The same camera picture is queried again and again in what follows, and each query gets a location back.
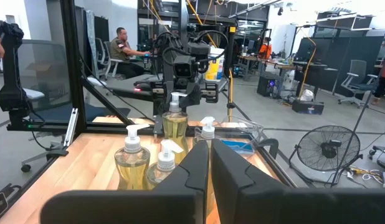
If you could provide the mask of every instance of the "man sitting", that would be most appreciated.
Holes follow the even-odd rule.
[[[122,74],[125,78],[133,78],[144,73],[144,68],[130,63],[131,56],[144,56],[146,54],[151,55],[150,52],[139,52],[132,50],[128,42],[128,33],[125,28],[119,27],[116,29],[117,37],[111,41],[110,54],[112,59],[118,59],[125,61],[126,63],[119,63],[116,69],[116,73]],[[115,67],[115,63],[112,63],[111,70]]]

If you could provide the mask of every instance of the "fan stand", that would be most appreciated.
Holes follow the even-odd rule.
[[[340,177],[341,177],[341,174],[342,174],[342,172],[343,172],[346,168],[348,168],[351,164],[353,164],[354,162],[356,162],[358,159],[363,159],[363,155],[362,155],[362,154],[355,156],[354,159],[352,159],[349,163],[347,163],[345,166],[341,167],[341,170],[339,170],[339,171],[336,170],[334,173],[332,173],[332,174],[330,175],[330,178],[329,178],[327,181],[313,180],[313,179],[311,179],[311,178],[305,176],[300,170],[298,170],[298,168],[296,168],[296,167],[291,163],[291,160],[292,160],[293,155],[295,155],[295,153],[298,151],[299,148],[300,148],[300,146],[295,145],[295,150],[292,152],[292,154],[291,154],[291,156],[290,156],[290,158],[289,158],[289,160],[288,160],[288,163],[289,163],[290,168],[293,169],[303,181],[309,182],[309,183],[318,182],[318,183],[322,183],[322,184],[330,184],[331,186],[334,186],[334,185],[338,184],[339,179],[340,179]],[[331,179],[331,176],[332,176],[332,175],[335,175],[336,173],[338,173],[338,174],[337,174],[337,177],[336,177],[335,182],[334,182],[334,183],[329,182],[329,180]]]

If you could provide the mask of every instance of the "soap bottle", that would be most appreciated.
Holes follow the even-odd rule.
[[[211,116],[205,117],[201,123],[204,124],[202,127],[202,132],[196,132],[196,137],[193,139],[192,143],[195,145],[200,140],[205,140],[209,149],[209,168],[207,175],[207,197],[206,197],[206,215],[208,216],[214,207],[215,193],[213,190],[212,183],[212,169],[211,169],[211,146],[212,139],[215,138],[215,127],[213,126],[213,121],[215,119]]]
[[[172,102],[170,102],[169,112],[162,114],[164,138],[173,140],[178,144],[183,152],[177,153],[175,161],[179,164],[188,153],[186,139],[186,129],[188,125],[188,116],[181,111],[179,106],[179,96],[187,96],[184,93],[173,92]]]
[[[158,154],[158,162],[150,165],[147,171],[148,189],[156,187],[176,167],[174,153],[180,153],[183,149],[170,139],[161,141],[162,151]]]
[[[148,124],[128,125],[125,147],[115,153],[115,164],[119,172],[118,190],[146,190],[145,174],[150,164],[150,152],[140,145],[137,130],[149,127]]]

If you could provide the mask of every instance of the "wooden table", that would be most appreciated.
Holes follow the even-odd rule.
[[[145,119],[133,119],[136,124],[152,124]],[[121,123],[118,118],[99,117],[99,123]],[[200,126],[200,122],[190,121],[190,126]],[[223,127],[234,128],[238,123],[223,123]],[[140,136],[141,145],[151,152],[150,164],[158,159],[161,138]],[[125,135],[121,134],[81,134],[68,148],[69,154],[58,158],[41,177],[4,214],[0,224],[40,223],[40,210],[48,199],[68,190],[116,190],[119,183],[115,167],[115,151],[124,146]],[[192,148],[193,138],[188,138]],[[255,152],[246,157],[254,166],[278,179],[263,157]],[[217,207],[208,215],[207,222],[220,223]]]

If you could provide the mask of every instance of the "clear plastic bottle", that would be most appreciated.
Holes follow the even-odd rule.
[[[115,153],[115,164],[119,172],[118,190],[146,190],[145,174],[150,164],[150,151],[140,145],[137,130],[148,124],[134,124],[126,127],[128,136],[125,147]]]
[[[170,139],[161,141],[162,151],[158,154],[158,162],[150,165],[147,171],[148,189],[153,189],[164,180],[176,167],[174,152],[181,152],[183,149]]]
[[[182,112],[179,107],[179,96],[187,95],[184,93],[173,92],[169,112],[162,114],[164,138],[173,140],[183,149],[183,152],[175,155],[175,161],[177,164],[179,164],[188,153],[186,139],[188,116],[186,113]]]
[[[212,139],[215,138],[215,127],[213,126],[214,118],[211,116],[205,117],[201,123],[205,124],[202,127],[202,132],[196,131],[196,137],[193,139],[192,143],[195,145],[200,140],[205,140],[209,149],[209,173],[207,176],[207,197],[206,197],[206,215],[209,215],[213,210],[215,194],[212,183],[212,169],[211,169],[211,146]]]

